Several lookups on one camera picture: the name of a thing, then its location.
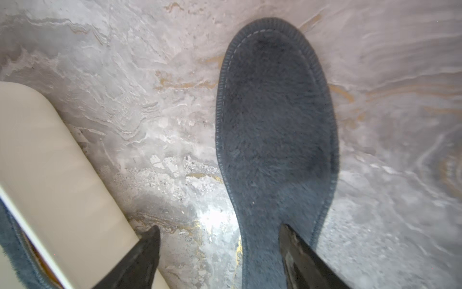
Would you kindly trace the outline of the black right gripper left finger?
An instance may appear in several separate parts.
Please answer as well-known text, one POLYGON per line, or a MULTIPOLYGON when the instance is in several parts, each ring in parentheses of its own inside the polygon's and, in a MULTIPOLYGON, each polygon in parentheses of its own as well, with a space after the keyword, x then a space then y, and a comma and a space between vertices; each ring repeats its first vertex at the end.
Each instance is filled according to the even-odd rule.
POLYGON ((94 289, 150 289, 160 260, 161 233, 154 225, 94 289))

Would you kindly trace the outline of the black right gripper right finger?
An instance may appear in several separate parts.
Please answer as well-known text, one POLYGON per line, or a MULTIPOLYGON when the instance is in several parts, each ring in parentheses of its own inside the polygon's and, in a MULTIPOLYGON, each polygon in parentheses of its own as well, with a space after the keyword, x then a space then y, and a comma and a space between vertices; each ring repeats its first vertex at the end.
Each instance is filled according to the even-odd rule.
POLYGON ((279 250, 288 289, 350 289, 287 224, 280 226, 279 250))

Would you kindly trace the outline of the dark grey insole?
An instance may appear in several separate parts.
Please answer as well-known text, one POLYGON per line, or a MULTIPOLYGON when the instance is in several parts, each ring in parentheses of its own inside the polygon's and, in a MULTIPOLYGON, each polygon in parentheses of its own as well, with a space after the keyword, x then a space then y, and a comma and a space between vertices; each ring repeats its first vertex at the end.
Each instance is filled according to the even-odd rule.
POLYGON ((233 38, 220 72, 215 146, 241 233, 242 287, 283 289, 280 226, 315 248, 339 175, 330 90, 295 26, 262 18, 233 38))
POLYGON ((1 247, 26 289, 57 289, 33 256, 22 229, 2 201, 1 247))

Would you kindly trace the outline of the yellow fuzzy insole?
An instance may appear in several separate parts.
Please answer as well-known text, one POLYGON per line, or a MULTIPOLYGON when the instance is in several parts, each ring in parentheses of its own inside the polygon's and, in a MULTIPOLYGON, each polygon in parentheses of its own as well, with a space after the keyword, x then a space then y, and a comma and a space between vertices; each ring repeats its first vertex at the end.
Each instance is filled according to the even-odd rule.
POLYGON ((54 274, 54 272, 50 269, 50 267, 47 265, 47 263, 44 261, 42 256, 39 254, 38 250, 34 247, 34 245, 31 243, 30 239, 27 237, 27 235, 22 232, 21 235, 23 236, 25 240, 25 244, 28 247, 29 251, 31 252, 32 259, 34 262, 37 264, 37 267, 40 272, 43 273, 44 276, 46 276, 46 279, 57 289, 63 289, 62 284, 59 282, 58 278, 54 274))

